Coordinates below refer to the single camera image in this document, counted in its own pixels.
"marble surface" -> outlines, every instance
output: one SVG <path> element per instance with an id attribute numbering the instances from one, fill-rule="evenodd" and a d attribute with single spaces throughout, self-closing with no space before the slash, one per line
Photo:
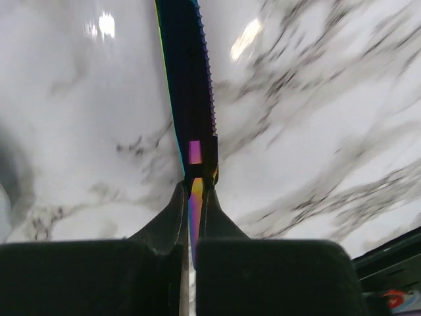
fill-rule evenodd
<path id="1" fill-rule="evenodd" d="M 421 3 L 200 1 L 218 196 L 250 236 L 352 257 L 421 225 Z M 0 3 L 9 242 L 123 238 L 182 178 L 155 7 Z"/>

